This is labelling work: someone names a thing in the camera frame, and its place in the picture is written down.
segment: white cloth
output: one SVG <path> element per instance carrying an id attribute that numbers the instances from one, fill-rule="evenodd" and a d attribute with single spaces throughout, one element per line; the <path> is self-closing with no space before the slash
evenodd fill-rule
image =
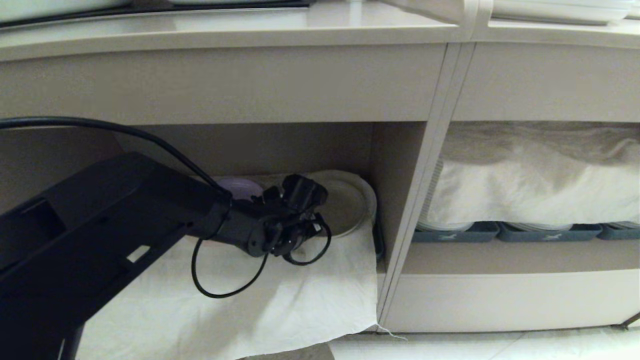
<path id="1" fill-rule="evenodd" d="M 376 324 L 376 256 L 367 219 L 332 241 L 318 262 L 294 266 L 270 257 L 246 291 L 228 299 L 201 295 L 191 280 L 195 239 L 184 238 L 84 328 L 78 358 L 225 360 L 283 352 L 353 334 Z M 324 239 L 303 244 L 310 259 Z M 205 242 L 198 276 L 210 292 L 232 291 L 261 259 Z"/>
<path id="2" fill-rule="evenodd" d="M 453 124 L 428 208 L 436 223 L 640 220 L 640 128 Z"/>

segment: blue tray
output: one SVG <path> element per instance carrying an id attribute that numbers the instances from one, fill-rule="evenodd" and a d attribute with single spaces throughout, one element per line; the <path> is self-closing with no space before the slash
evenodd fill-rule
<path id="1" fill-rule="evenodd" d="M 589 241 L 602 232 L 600 224 L 574 224 L 567 231 L 522 231 L 499 222 L 498 239 L 506 242 Z"/>
<path id="2" fill-rule="evenodd" d="M 640 229 L 614 229 L 607 224 L 602 225 L 598 238 L 603 240 L 636 240 L 640 239 Z"/>
<path id="3" fill-rule="evenodd" d="M 467 231 L 420 231 L 413 233 L 415 243 L 486 243 L 498 234 L 498 225 L 493 221 L 474 223 Z"/>

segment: gray container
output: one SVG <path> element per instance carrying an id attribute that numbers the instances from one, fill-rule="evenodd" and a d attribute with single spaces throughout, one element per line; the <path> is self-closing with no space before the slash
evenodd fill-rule
<path id="1" fill-rule="evenodd" d="M 640 229 L 614 229 L 607 224 L 602 225 L 602 232 L 598 238 L 603 240 L 637 240 L 640 239 Z"/>
<path id="2" fill-rule="evenodd" d="M 415 243 L 486 243 L 491 241 L 500 229 L 493 221 L 480 221 L 467 231 L 420 231 L 413 233 Z"/>
<path id="3" fill-rule="evenodd" d="M 574 224 L 567 231 L 522 231 L 499 222 L 498 239 L 506 242 L 589 241 L 602 232 L 600 224 Z"/>

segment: floor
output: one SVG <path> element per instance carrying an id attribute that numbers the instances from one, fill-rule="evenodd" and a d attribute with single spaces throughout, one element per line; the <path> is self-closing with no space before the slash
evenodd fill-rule
<path id="1" fill-rule="evenodd" d="M 350 335 L 248 360 L 638 360 L 640 328 L 610 327 L 488 334 Z"/>

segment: cable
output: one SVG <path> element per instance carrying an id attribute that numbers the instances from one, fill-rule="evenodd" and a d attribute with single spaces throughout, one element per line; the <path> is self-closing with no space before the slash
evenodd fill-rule
<path id="1" fill-rule="evenodd" d="M 173 157 L 175 157 L 181 163 L 187 166 L 197 176 L 200 176 L 207 184 L 211 185 L 211 187 L 223 193 L 229 193 L 228 190 L 216 184 L 216 182 L 213 181 L 213 179 L 211 179 L 211 177 L 207 175 L 206 172 L 204 172 L 200 167 L 198 167 L 198 165 L 195 165 L 183 153 L 178 151 L 178 149 L 174 148 L 168 142 L 157 137 L 156 135 L 150 134 L 140 129 L 136 129 L 135 127 L 115 124 L 113 122 L 108 122 L 108 121 L 84 119 L 80 117 L 15 117 L 15 118 L 0 120 L 0 130 L 13 129 L 18 127 L 45 127 L 45 126 L 46 127 L 50 127 L 50 126 L 90 127 L 94 129 L 110 130 L 116 133 L 123 133 L 131 136 L 135 136 L 137 138 L 142 138 L 144 140 L 150 141 L 160 146 L 166 152 L 173 155 Z"/>
<path id="2" fill-rule="evenodd" d="M 269 256 L 269 253 L 266 253 L 264 255 L 264 258 L 262 258 L 262 264 L 260 265 L 258 272 L 255 273 L 255 275 L 253 276 L 253 279 L 251 279 L 251 281 L 246 283 L 242 288 L 239 288 L 238 290 L 231 291 L 230 293 L 226 293 L 226 294 L 210 293 L 207 290 L 205 290 L 202 287 L 202 285 L 200 285 L 200 281 L 198 281 L 198 273 L 196 271 L 196 260 L 198 259 L 198 251 L 200 250 L 200 245 L 202 244 L 203 240 L 204 239 L 198 239 L 198 242 L 196 243 L 196 247 L 193 249 L 193 255 L 191 257 L 191 277 L 193 278 L 193 284 L 195 284 L 198 291 L 206 297 L 212 297 L 214 299 L 224 299 L 225 297 L 231 297 L 238 293 L 241 293 L 242 291 L 247 289 L 249 286 L 251 286 L 251 284 L 253 284 L 253 282 L 255 282 L 258 279 L 258 277 L 262 273 L 262 269 L 264 269 L 264 265 L 267 263 L 267 257 Z"/>
<path id="3" fill-rule="evenodd" d="M 286 262 L 291 263 L 293 265 L 298 265 L 298 266 L 307 266 L 309 264 L 313 264 L 316 261 L 320 260 L 320 258 L 324 255 L 324 253 L 329 249 L 329 245 L 331 245 L 331 229 L 329 229 L 329 225 L 327 225 L 327 223 L 324 222 L 322 218 L 318 220 L 313 220 L 312 223 L 320 225 L 324 229 L 324 231 L 326 231 L 326 244 L 324 245 L 324 248 L 322 249 L 322 251 L 320 251 L 318 255 L 316 255 L 310 261 L 297 261 L 294 258 L 292 258 L 291 253 L 288 252 L 282 256 L 282 258 L 285 259 Z"/>

